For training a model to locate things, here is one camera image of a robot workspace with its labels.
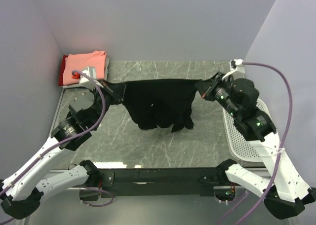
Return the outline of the black t shirt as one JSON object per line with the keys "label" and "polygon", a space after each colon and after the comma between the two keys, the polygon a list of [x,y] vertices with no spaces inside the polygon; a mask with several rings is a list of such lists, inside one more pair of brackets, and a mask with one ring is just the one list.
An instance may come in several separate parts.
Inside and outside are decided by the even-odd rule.
{"label": "black t shirt", "polygon": [[201,79],[152,79],[123,83],[123,106],[142,130],[172,127],[193,129],[195,84]]}

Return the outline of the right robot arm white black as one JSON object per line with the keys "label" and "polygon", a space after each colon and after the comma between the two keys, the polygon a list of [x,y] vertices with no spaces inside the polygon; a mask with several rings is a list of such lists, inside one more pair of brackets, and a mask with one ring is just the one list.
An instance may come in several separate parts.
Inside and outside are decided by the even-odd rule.
{"label": "right robot arm white black", "polygon": [[263,198],[268,211],[283,220],[302,213],[305,205],[315,202],[316,189],[299,175],[281,147],[280,138],[270,116],[256,104],[259,91],[248,79],[225,80],[217,73],[195,86],[203,99],[217,101],[233,118],[234,126],[258,153],[271,175],[267,180],[243,168],[232,159],[218,165],[217,181],[236,183]]}

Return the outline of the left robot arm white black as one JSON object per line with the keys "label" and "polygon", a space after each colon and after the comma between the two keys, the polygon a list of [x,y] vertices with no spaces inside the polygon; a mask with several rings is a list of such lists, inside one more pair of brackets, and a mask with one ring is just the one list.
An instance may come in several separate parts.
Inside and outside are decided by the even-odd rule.
{"label": "left robot arm white black", "polygon": [[69,104],[69,113],[51,132],[39,151],[17,172],[0,183],[3,211],[21,220],[32,214],[46,199],[75,186],[99,183],[99,169],[84,160],[73,169],[45,178],[53,166],[74,153],[100,125],[111,105],[123,102],[126,83],[96,83],[97,87]]}

